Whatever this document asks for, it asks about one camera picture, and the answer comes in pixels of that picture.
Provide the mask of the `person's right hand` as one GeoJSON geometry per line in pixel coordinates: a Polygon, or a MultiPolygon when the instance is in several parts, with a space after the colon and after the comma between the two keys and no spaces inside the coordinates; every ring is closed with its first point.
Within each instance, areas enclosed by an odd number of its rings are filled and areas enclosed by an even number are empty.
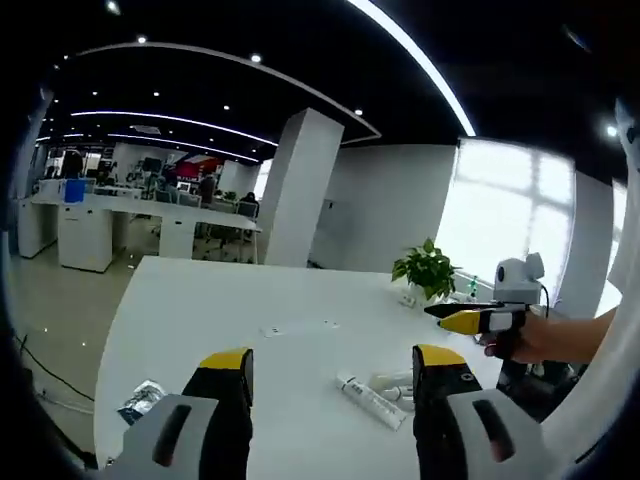
{"type": "Polygon", "coordinates": [[[551,322],[540,315],[528,312],[525,325],[518,336],[508,341],[498,333],[482,334],[480,345],[487,357],[510,360],[521,364],[537,364],[553,359],[550,337],[551,322]]]}

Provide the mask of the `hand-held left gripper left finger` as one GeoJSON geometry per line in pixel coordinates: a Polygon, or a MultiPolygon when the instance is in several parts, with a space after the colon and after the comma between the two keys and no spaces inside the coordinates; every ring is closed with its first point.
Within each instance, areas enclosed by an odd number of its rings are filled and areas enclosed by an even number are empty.
{"type": "Polygon", "coordinates": [[[253,350],[240,347],[201,361],[179,394],[144,381],[117,410],[128,429],[102,477],[245,479],[253,366],[253,350]]]}

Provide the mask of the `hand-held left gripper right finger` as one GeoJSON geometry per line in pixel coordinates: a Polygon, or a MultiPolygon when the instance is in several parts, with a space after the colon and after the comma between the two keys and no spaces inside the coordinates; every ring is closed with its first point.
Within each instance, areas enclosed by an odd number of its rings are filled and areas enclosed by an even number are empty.
{"type": "Polygon", "coordinates": [[[541,425],[497,389],[481,387],[465,359],[412,348],[413,434],[422,479],[548,479],[555,461],[541,425]]]}

